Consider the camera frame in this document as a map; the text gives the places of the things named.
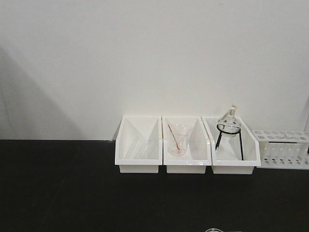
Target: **black table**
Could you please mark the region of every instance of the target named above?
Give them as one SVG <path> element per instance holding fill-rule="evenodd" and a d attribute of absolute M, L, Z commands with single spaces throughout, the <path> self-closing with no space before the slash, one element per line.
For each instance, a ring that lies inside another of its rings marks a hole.
<path fill-rule="evenodd" d="M 0 141 L 0 231 L 309 231 L 309 171 L 120 174 L 114 142 Z"/>

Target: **storage bin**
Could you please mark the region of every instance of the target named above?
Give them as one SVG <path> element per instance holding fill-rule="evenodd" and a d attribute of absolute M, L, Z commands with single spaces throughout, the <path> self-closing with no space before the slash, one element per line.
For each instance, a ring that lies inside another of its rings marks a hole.
<path fill-rule="evenodd" d="M 203 118 L 206 132 L 211 141 L 212 171 L 214 174 L 252 174 L 255 166 L 261 165 L 259 144 L 248 129 L 245 122 L 238 117 L 241 123 L 241 138 L 244 160 L 241 160 L 239 135 L 235 137 L 222 136 L 217 150 L 219 131 L 217 123 L 219 118 Z"/>
<path fill-rule="evenodd" d="M 158 173 L 162 165 L 161 117 L 123 117 L 116 139 L 115 164 L 121 173 Z"/>
<path fill-rule="evenodd" d="M 211 145 L 200 117 L 162 117 L 164 153 L 163 164 L 167 173 L 204 174 L 211 165 Z M 175 156 L 168 151 L 168 139 L 172 131 L 188 135 L 187 151 Z"/>

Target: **white plastic bin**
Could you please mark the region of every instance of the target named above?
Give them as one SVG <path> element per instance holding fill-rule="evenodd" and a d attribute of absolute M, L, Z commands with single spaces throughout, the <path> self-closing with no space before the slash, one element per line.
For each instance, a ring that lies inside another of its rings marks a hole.
<path fill-rule="evenodd" d="M 123 117 L 115 164 L 121 173 L 158 173 L 162 165 L 161 117 Z"/>
<path fill-rule="evenodd" d="M 211 141 L 212 171 L 214 174 L 252 174 L 255 166 L 261 165 L 259 144 L 248 129 L 245 122 L 238 117 L 241 123 L 241 139 L 244 160 L 241 160 L 239 135 L 229 138 L 222 136 L 217 150 L 219 118 L 203 118 L 206 132 Z"/>
<path fill-rule="evenodd" d="M 211 145 L 200 117 L 162 117 L 164 153 L 163 164 L 167 173 L 204 174 L 207 165 L 211 165 Z M 168 152 L 170 130 L 175 132 L 181 126 L 188 135 L 186 154 L 177 157 Z"/>
<path fill-rule="evenodd" d="M 254 130 L 259 141 L 260 168 L 309 169 L 309 132 Z"/>

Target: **black ring stand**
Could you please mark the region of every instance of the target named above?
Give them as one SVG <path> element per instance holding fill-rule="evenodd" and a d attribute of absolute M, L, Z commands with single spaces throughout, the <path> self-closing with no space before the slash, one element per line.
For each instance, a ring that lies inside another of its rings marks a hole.
<path fill-rule="evenodd" d="M 239 134 L 241 160 L 243 160 L 243 150 L 242 150 L 242 141 L 241 141 L 240 129 L 239 129 L 239 131 L 234 132 L 234 133 L 225 132 L 225 131 L 219 129 L 219 125 L 218 124 L 217 124 L 217 129 L 220 131 L 220 134 L 219 134 L 219 137 L 218 137 L 218 140 L 217 140 L 217 143 L 216 143 L 216 150 L 217 150 L 217 148 L 218 148 L 218 146 L 219 146 L 219 144 L 221 142 L 222 133 L 224 133 L 224 134 Z"/>

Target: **white wall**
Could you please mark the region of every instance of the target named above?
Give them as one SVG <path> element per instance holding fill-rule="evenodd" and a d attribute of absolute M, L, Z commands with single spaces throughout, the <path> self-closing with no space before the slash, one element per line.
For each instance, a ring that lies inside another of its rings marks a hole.
<path fill-rule="evenodd" d="M 0 0 L 2 138 L 114 138 L 122 114 L 303 130 L 308 0 Z"/>

